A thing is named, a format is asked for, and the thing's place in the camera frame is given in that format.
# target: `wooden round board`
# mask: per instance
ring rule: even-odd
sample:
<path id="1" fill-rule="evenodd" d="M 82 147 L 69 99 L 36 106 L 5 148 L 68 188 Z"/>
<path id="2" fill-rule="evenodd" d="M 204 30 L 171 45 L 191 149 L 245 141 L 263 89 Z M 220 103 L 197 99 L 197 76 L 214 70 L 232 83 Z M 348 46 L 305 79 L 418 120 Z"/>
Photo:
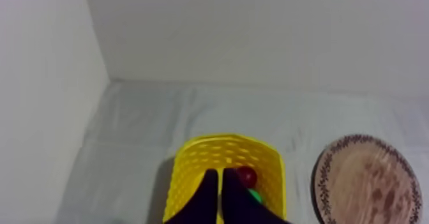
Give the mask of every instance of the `wooden round board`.
<path id="1" fill-rule="evenodd" d="M 421 191 L 405 158 L 368 135 L 349 135 L 319 156 L 312 176 L 317 216 L 325 224 L 418 224 Z"/>

